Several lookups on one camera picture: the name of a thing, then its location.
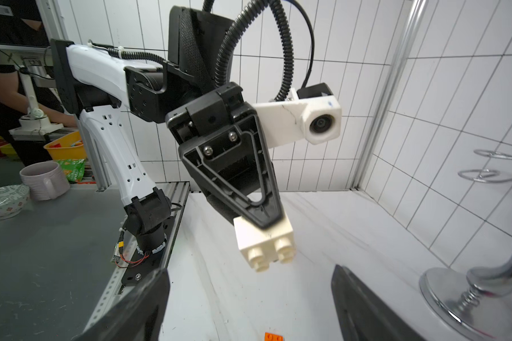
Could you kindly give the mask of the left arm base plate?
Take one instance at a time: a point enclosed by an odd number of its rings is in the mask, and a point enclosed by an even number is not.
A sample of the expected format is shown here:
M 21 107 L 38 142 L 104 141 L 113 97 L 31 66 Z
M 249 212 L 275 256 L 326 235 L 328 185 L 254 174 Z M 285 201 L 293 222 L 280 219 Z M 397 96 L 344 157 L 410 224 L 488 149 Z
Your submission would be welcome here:
M 135 286 L 153 270 L 165 269 L 168 267 L 178 230 L 179 223 L 177 223 L 176 218 L 168 218 L 164 223 L 166 244 L 157 253 L 150 254 L 147 259 L 140 263 L 140 265 L 129 265 L 129 268 L 125 270 L 122 277 L 122 285 Z

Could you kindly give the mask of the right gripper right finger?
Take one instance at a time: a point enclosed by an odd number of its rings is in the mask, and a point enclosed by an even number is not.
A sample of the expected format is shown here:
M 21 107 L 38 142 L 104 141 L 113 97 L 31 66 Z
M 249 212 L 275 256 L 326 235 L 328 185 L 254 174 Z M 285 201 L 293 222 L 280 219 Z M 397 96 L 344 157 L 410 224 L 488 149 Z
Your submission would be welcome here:
M 422 340 L 347 267 L 336 265 L 331 291 L 344 340 Z

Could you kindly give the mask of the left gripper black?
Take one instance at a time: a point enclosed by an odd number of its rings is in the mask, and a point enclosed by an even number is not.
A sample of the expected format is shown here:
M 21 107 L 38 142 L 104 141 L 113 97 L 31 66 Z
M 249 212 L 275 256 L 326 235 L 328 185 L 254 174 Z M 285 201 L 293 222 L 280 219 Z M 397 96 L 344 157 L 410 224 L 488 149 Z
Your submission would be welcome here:
M 261 230 L 283 217 L 274 167 L 256 110 L 229 82 L 166 115 L 179 156 L 206 200 L 230 224 Z

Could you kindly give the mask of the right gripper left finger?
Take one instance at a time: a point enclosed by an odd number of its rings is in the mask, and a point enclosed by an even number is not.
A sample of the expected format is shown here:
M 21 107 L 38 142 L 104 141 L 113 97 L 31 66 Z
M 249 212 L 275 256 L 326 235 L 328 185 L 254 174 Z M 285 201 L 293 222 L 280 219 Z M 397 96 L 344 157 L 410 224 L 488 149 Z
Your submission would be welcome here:
M 158 340 L 171 283 L 156 269 L 77 340 Z

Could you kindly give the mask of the cream white lego brick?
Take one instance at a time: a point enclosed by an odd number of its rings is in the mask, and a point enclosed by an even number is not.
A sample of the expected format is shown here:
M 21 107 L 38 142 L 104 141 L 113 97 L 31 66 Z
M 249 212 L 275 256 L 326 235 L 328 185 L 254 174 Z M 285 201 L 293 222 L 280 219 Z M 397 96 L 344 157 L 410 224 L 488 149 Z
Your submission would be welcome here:
M 233 220 L 239 251 L 256 272 L 267 271 L 270 264 L 277 261 L 288 264 L 296 255 L 292 224 L 285 210 L 282 214 L 278 222 L 265 230 L 244 217 Z

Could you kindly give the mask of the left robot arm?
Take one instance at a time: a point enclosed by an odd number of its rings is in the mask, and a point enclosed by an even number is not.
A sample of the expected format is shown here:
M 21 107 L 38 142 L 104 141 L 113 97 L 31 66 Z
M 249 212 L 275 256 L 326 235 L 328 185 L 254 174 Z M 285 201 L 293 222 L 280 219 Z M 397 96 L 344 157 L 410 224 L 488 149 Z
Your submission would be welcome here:
M 143 257 L 165 248 L 165 223 L 172 204 L 146 173 L 120 123 L 95 109 L 126 106 L 146 122 L 164 123 L 175 109 L 226 84 L 237 44 L 265 9 L 274 16 L 283 48 L 282 84 L 276 100 L 283 101 L 292 85 L 292 35 L 280 1 L 251 1 L 235 19 L 213 14 L 212 7 L 212 1 L 205 1 L 199 10 L 171 9 L 166 58 L 113 45 L 51 41 L 60 98 L 110 163 L 127 214 L 122 232 L 135 237 Z

